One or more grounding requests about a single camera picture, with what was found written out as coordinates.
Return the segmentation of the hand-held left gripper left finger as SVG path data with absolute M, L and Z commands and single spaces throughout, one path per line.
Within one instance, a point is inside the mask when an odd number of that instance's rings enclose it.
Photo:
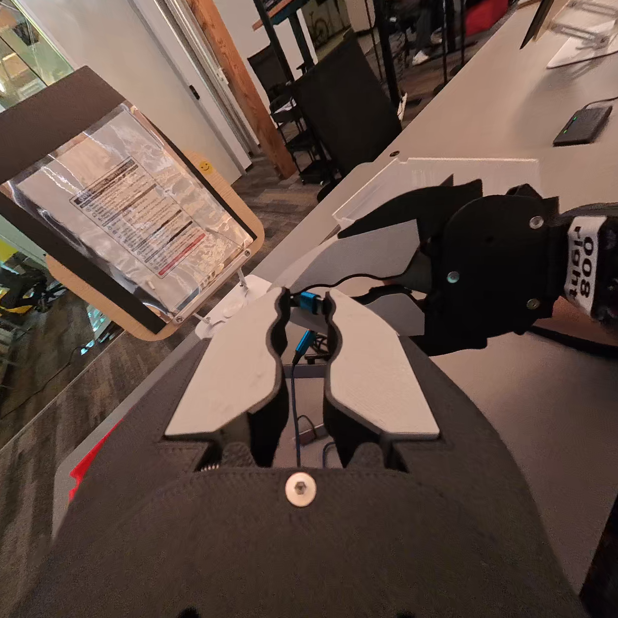
M 167 441 L 244 444 L 273 465 L 290 416 L 282 355 L 290 292 L 274 287 L 241 309 L 211 339 L 165 431 Z

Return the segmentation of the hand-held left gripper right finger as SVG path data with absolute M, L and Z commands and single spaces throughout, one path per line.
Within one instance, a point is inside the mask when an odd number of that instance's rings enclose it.
M 398 333 L 339 290 L 326 294 L 330 358 L 323 420 L 343 467 L 362 444 L 389 458 L 396 443 L 436 441 L 441 432 Z

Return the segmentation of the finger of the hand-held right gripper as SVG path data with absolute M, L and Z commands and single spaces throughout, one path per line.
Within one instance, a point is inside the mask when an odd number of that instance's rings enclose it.
M 372 287 L 355 296 L 355 301 L 378 315 L 399 336 L 425 334 L 425 314 L 405 287 Z
M 406 272 L 419 245 L 416 220 L 344 238 L 334 236 L 294 261 L 276 277 L 271 289 L 303 292 L 335 287 L 357 276 L 393 279 Z

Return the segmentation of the grey usb hub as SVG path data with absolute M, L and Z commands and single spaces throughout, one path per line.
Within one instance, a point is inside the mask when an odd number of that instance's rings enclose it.
M 298 442 L 305 446 L 328 436 L 328 432 L 323 423 L 313 422 L 307 415 L 300 415 L 296 423 L 292 423 L 292 428 L 297 429 Z

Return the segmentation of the red plastic bin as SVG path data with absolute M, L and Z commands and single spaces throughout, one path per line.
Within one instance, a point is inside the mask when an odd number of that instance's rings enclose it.
M 68 493 L 68 503 L 69 504 L 73 501 L 75 494 L 78 491 L 79 486 L 81 485 L 91 464 L 96 459 L 98 452 L 101 450 L 104 443 L 107 441 L 107 439 L 109 438 L 109 436 L 112 434 L 112 432 L 115 430 L 115 428 L 118 426 L 119 423 L 120 421 L 117 421 L 114 425 L 112 425 L 112 428 L 104 435 L 104 437 L 102 437 L 97 442 L 97 444 L 95 444 L 89 450 L 89 452 L 86 455 L 84 455 L 81 458 L 81 460 L 76 464 L 76 466 L 71 470 L 69 475 L 73 479 L 74 484 L 73 484 L 72 489 Z

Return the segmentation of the white board stand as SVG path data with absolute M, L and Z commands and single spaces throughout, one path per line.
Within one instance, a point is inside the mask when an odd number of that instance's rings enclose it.
M 199 339 L 211 339 L 245 306 L 263 296 L 271 282 L 253 274 L 237 273 L 238 282 L 204 317 L 198 319 L 195 334 Z
M 548 70 L 617 54 L 617 1 L 560 1 L 547 29 L 565 42 Z

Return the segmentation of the white plastic bin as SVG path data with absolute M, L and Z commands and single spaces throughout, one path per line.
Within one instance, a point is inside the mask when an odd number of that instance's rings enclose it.
M 388 200 L 412 190 L 437 186 L 450 176 L 455 185 L 481 180 L 485 195 L 504 194 L 526 183 L 543 193 L 540 169 L 536 159 L 395 158 L 382 170 L 370 173 L 369 179 L 361 183 L 333 217 L 339 229 L 345 230 Z

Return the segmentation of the black office chair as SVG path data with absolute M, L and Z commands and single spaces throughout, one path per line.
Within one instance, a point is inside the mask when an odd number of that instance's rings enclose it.
M 373 162 L 402 131 L 397 109 L 353 38 L 341 42 L 290 89 L 342 177 Z

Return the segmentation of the black device with green lights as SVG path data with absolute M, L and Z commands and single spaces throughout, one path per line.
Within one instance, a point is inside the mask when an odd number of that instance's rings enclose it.
M 593 143 L 606 126 L 613 110 L 612 104 L 599 104 L 579 109 L 560 129 L 552 146 L 587 145 Z

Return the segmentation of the instruction sheet in plastic sleeve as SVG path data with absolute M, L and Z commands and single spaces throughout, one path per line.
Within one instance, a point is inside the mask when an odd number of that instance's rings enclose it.
M 1 112 L 1 217 L 75 295 L 161 341 L 265 240 L 205 162 L 84 66 Z

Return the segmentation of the black mesh chair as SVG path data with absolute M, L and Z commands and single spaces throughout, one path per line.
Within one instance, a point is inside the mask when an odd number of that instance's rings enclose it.
M 302 115 L 289 89 L 289 80 L 272 45 L 268 45 L 250 58 L 248 62 L 265 90 L 268 98 L 269 115 L 276 125 L 277 132 L 282 137 L 284 145 L 290 152 L 292 159 L 298 166 L 296 153 L 308 151 L 308 138 L 303 125 Z M 292 124 L 297 133 L 290 140 L 287 139 L 284 128 Z

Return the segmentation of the wooden post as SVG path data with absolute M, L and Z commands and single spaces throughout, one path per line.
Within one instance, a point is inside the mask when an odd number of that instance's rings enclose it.
M 230 90 L 257 136 L 261 149 L 280 178 L 290 178 L 296 171 L 294 160 L 275 128 L 215 2 L 188 1 L 187 3 L 212 47 L 228 79 Z

